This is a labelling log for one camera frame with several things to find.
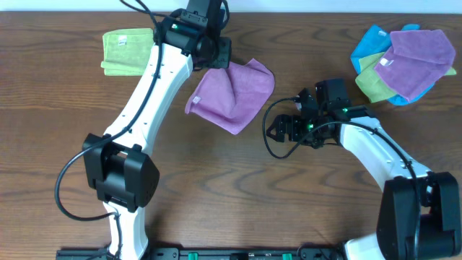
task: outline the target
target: wire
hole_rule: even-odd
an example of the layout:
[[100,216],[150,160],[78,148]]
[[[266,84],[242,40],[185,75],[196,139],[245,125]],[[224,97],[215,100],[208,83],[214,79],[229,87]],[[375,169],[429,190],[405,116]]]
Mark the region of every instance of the wire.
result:
[[273,153],[273,151],[271,151],[271,148],[269,148],[268,140],[267,140],[267,138],[266,138],[266,127],[265,127],[266,117],[268,116],[269,111],[270,111],[277,103],[280,103],[280,102],[286,101],[286,100],[291,100],[291,101],[294,101],[294,102],[295,102],[296,99],[298,99],[298,97],[286,97],[286,98],[282,98],[282,99],[280,99],[280,100],[278,100],[278,101],[272,103],[272,104],[268,107],[268,109],[266,110],[265,115],[263,116],[262,128],[263,128],[263,140],[265,141],[265,146],[266,146],[268,152],[269,152],[273,157],[278,158],[278,159],[285,159],[285,158],[289,157],[290,154],[288,154],[287,157],[284,157],[284,156],[283,156],[283,157],[280,157],[280,156],[275,155],[275,154]]
[[[154,26],[157,28],[157,31],[160,31],[162,28],[159,26],[159,23],[157,22],[157,20],[155,19],[154,15],[158,15],[158,14],[155,14],[155,13],[152,13],[150,12],[150,10],[147,8],[147,6],[141,1],[141,0],[135,0],[139,5],[141,5],[143,8],[144,8],[144,12],[143,13],[147,13],[149,14]],[[162,38],[162,33],[158,33],[157,34],[157,45],[158,45],[158,57],[157,57],[157,65],[156,65],[156,71],[153,75],[153,79],[152,79],[152,82],[151,82],[151,85],[149,86],[149,89],[146,93],[146,96],[144,97],[141,105],[139,106],[139,109],[138,111],[135,113],[134,117],[131,119],[131,121],[128,123],[128,125],[126,127],[124,127],[119,133],[111,136],[111,137],[108,137],[100,142],[97,142],[93,145],[91,145],[90,147],[88,147],[87,149],[84,149],[83,151],[77,153],[75,156],[73,156],[72,159],[70,159],[67,164],[65,164],[65,166],[63,167],[63,169],[61,170],[61,172],[59,173],[58,175],[58,178],[56,179],[56,185],[55,185],[55,202],[56,202],[56,205],[58,206],[58,208],[61,210],[61,212],[63,214],[65,214],[67,217],[73,219],[73,220],[78,220],[78,221],[82,221],[82,222],[87,222],[87,221],[95,221],[95,220],[102,220],[102,219],[105,219],[106,217],[109,217],[109,216],[114,216],[115,218],[115,221],[117,222],[117,229],[118,229],[118,236],[119,236],[119,244],[118,244],[118,251],[115,253],[115,256],[118,258],[119,255],[120,255],[120,250],[121,250],[121,246],[122,246],[122,237],[121,237],[121,226],[120,226],[120,222],[119,222],[119,217],[120,215],[116,212],[111,212],[111,213],[107,213],[107,214],[102,214],[102,215],[99,215],[99,216],[95,216],[95,217],[79,217],[79,216],[76,216],[75,214],[72,214],[70,213],[62,204],[61,202],[61,198],[60,198],[60,195],[59,195],[59,190],[60,190],[60,186],[61,186],[61,181],[64,177],[64,175],[66,174],[66,171],[71,167],[72,164],[74,164],[80,157],[82,157],[83,155],[87,154],[88,152],[92,151],[93,149],[97,148],[97,147],[101,147],[101,146],[104,146],[110,142],[112,142],[113,140],[121,137],[122,135],[124,135],[136,122],[136,120],[138,119],[138,117],[141,115],[141,112],[143,111],[144,107],[146,106],[147,104],[147,101],[149,100],[149,97],[151,96],[152,94],[152,91],[154,89],[154,86],[156,84],[156,81],[157,81],[157,78],[159,76],[159,73],[160,73],[160,67],[161,67],[161,64],[162,64],[162,42],[163,42],[163,38]]]
[[277,158],[277,159],[285,159],[287,157],[289,157],[311,134],[315,133],[317,130],[319,129],[322,129],[323,127],[325,126],[328,126],[328,125],[331,125],[331,124],[336,124],[336,125],[342,125],[342,124],[346,124],[346,125],[351,125],[351,126],[356,126],[356,127],[360,127],[362,129],[365,129],[365,130],[368,130],[369,132],[371,132],[372,134],[376,134],[378,137],[380,137],[384,142],[386,142],[395,152],[396,154],[402,159],[404,165],[406,166],[406,168],[408,169],[409,173],[411,174],[411,177],[412,177],[412,180],[414,182],[414,193],[415,193],[415,196],[416,196],[416,199],[417,199],[417,219],[416,219],[416,231],[415,231],[415,234],[414,234],[414,257],[415,259],[417,259],[418,257],[418,252],[419,252],[419,234],[420,234],[420,214],[421,214],[421,209],[420,209],[420,204],[421,204],[421,199],[420,199],[420,193],[419,193],[419,181],[417,180],[417,176],[416,176],[416,173],[414,172],[414,169],[412,167],[412,164],[411,162],[409,162],[406,157],[404,156],[403,152],[398,148],[396,147],[396,145],[390,141],[389,138],[387,138],[386,136],[384,136],[383,134],[381,134],[377,129],[373,129],[372,127],[369,127],[369,126],[365,126],[365,125],[362,125],[360,123],[355,123],[355,122],[343,122],[343,121],[331,121],[331,122],[327,122],[327,123],[323,123],[319,126],[316,126],[315,128],[311,129],[311,131],[309,131],[308,133],[306,133],[303,138],[301,138],[295,145],[294,147],[284,156],[278,156],[278,155],[275,155],[271,149],[269,148],[268,146],[268,141],[266,139],[266,131],[265,131],[265,120],[266,120],[266,117],[269,113],[269,111],[279,102],[281,101],[284,101],[284,100],[293,100],[293,101],[296,101],[296,97],[288,97],[288,98],[283,98],[281,100],[278,100],[276,101],[275,103],[271,104],[268,108],[268,110],[266,110],[265,112],[265,116],[263,117],[263,140],[265,141],[265,145],[266,145],[266,148],[268,150],[268,152],[270,153],[270,155],[272,155],[273,157]]
[[329,258],[324,254],[323,249],[319,248],[319,251],[326,260],[329,260]]
[[165,15],[165,14],[153,13],[153,12],[151,12],[151,11],[148,12],[148,11],[146,11],[146,9],[143,10],[143,9],[140,9],[140,8],[136,8],[136,7],[132,6],[131,4],[125,2],[124,0],[120,0],[120,1],[121,1],[122,4],[124,4],[124,5],[127,6],[128,8],[133,9],[133,10],[135,10],[135,11],[137,11],[137,12],[140,12],[140,13],[143,13],[143,14],[151,13],[151,14],[153,14],[154,16],[158,16],[158,17],[166,17],[166,16],[167,16],[167,15]]
[[324,114],[324,105],[326,104],[327,102],[324,100],[320,105],[319,105],[319,110],[318,110],[318,115],[319,116],[322,116]]

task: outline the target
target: green connector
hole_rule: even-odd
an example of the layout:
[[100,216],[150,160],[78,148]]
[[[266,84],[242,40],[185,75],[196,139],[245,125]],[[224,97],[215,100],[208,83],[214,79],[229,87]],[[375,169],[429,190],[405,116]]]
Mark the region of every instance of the green connector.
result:
[[188,254],[188,260],[198,260],[199,259],[199,254],[198,253],[189,253]]
[[291,253],[283,253],[282,254],[282,260],[292,260],[292,254]]

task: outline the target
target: green cloth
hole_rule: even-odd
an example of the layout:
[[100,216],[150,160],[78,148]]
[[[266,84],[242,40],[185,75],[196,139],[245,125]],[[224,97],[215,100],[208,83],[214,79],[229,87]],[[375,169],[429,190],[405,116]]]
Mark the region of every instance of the green cloth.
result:
[[151,28],[122,29],[103,35],[106,76],[141,76],[154,44]]
[[[385,52],[373,54],[359,59],[361,74],[356,78],[356,84],[361,91],[369,98],[371,103],[386,100],[396,95],[375,72],[374,67]],[[451,67],[445,76],[456,75],[456,70]]]

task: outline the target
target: purple cloth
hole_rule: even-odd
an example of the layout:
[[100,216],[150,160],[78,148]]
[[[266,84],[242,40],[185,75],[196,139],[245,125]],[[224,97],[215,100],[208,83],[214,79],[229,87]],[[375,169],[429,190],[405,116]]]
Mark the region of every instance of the purple cloth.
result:
[[392,46],[375,66],[379,77],[411,101],[448,72],[456,50],[442,30],[399,31]]
[[239,134],[268,100],[273,74],[254,58],[246,65],[230,62],[228,69],[210,69],[186,103],[185,113]]

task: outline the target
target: blue cloth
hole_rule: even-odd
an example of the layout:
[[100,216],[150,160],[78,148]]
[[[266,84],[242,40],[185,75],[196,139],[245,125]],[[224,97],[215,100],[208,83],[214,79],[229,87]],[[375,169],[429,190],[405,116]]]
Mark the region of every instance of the blue cloth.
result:
[[[419,30],[420,25],[404,25],[403,29],[401,30]],[[361,73],[361,66],[359,65],[359,59],[364,58],[369,55],[373,55],[376,53],[387,51],[388,48],[391,46],[391,39],[390,34],[383,30],[382,28],[378,27],[377,25],[373,25],[364,35],[364,37],[359,42],[358,46],[355,48],[351,55],[351,60],[353,63],[354,70],[359,74]],[[425,93],[428,92],[435,84],[429,86],[419,97],[411,100],[408,102],[404,97],[400,95],[396,95],[394,97],[390,97],[388,102],[394,105],[408,105],[410,103],[418,101]]]

